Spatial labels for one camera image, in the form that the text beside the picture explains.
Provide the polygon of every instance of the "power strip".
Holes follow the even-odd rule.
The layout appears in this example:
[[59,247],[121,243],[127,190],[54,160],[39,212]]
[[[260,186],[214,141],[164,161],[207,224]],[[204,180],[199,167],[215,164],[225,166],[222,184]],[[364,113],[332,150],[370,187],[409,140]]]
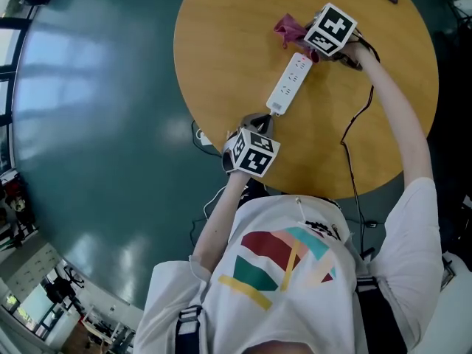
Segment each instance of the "power strip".
[[271,114],[285,114],[312,65],[308,57],[295,52],[265,104],[271,109]]

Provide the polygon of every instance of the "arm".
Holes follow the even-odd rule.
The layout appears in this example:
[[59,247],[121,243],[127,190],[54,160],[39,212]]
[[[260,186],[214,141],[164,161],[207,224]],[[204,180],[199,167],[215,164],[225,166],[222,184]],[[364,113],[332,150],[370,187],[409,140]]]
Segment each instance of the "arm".
[[433,178],[425,134],[405,95],[364,46],[350,44],[347,52],[361,63],[377,91],[400,149],[405,187],[419,177]]
[[235,171],[198,238],[193,254],[201,258],[201,265],[212,273],[220,262],[228,244],[237,205],[250,175]]

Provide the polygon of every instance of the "pink cloth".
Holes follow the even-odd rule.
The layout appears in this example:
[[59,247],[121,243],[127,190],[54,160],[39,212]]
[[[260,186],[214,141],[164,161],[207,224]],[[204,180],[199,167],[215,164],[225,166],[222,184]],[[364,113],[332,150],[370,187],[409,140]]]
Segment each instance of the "pink cloth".
[[287,48],[287,43],[294,42],[298,47],[303,49],[303,52],[314,62],[319,62],[319,55],[315,49],[311,49],[304,41],[303,38],[307,35],[308,31],[298,22],[295,21],[288,13],[277,22],[274,27],[274,31],[283,37],[283,48]]

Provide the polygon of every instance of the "white t-shirt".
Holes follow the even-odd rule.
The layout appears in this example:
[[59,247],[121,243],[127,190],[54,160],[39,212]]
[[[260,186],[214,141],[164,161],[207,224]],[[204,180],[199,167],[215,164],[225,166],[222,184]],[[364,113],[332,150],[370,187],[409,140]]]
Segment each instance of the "white t-shirt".
[[434,182],[419,178],[406,188],[385,223],[382,249],[367,267],[340,210],[300,198],[306,219],[319,229],[302,223],[295,195],[259,198],[237,211],[213,274],[192,256],[158,264],[136,353],[174,353],[178,313],[194,304],[203,305],[210,353],[242,353],[267,341],[304,343],[317,354],[367,353],[355,287],[356,274],[368,272],[413,348],[432,317],[443,273]]

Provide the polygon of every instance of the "black cable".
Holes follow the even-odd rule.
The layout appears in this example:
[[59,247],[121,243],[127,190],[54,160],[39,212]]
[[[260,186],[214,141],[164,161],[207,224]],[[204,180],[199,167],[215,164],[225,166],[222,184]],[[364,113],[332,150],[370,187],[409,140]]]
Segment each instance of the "black cable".
[[[358,38],[359,43],[361,43],[362,45],[364,45],[366,48],[368,48],[370,51],[374,53],[375,59],[377,59],[377,61],[380,63],[381,59],[379,58],[377,51],[375,51],[375,49],[362,37],[356,34],[354,34],[354,36]],[[349,148],[347,147],[347,143],[344,140],[346,139],[347,133],[349,132],[349,129],[351,128],[351,126],[354,124],[355,120],[358,119],[358,117],[370,107],[373,97],[374,97],[374,86],[371,86],[369,98],[367,100],[366,105],[351,119],[351,121],[349,122],[349,125],[347,125],[346,130],[344,131],[344,134],[340,142],[340,144],[344,147],[346,151],[347,163],[349,165],[351,182],[353,184],[353,190],[354,190],[355,205],[357,206],[357,210],[358,210],[359,228],[361,230],[361,254],[364,253],[364,231],[365,231],[366,221],[365,221],[364,214],[362,213],[361,204],[359,203],[359,195],[357,193],[357,187],[355,186],[353,163],[351,162]]]
[[208,152],[207,150],[203,149],[202,147],[200,147],[197,144],[197,142],[195,141],[195,129],[193,128],[194,124],[195,124],[195,120],[193,120],[192,124],[190,125],[191,130],[192,130],[192,143],[193,143],[193,145],[196,146],[201,152],[205,152],[207,155],[216,156],[216,157],[221,158],[221,155],[219,153]]
[[193,241],[193,232],[195,231],[195,228],[196,228],[195,223],[206,221],[206,220],[207,220],[206,218],[202,218],[202,219],[195,219],[192,221],[192,229],[190,230],[189,235],[190,235],[190,242],[192,243],[194,248],[195,248],[195,242]]

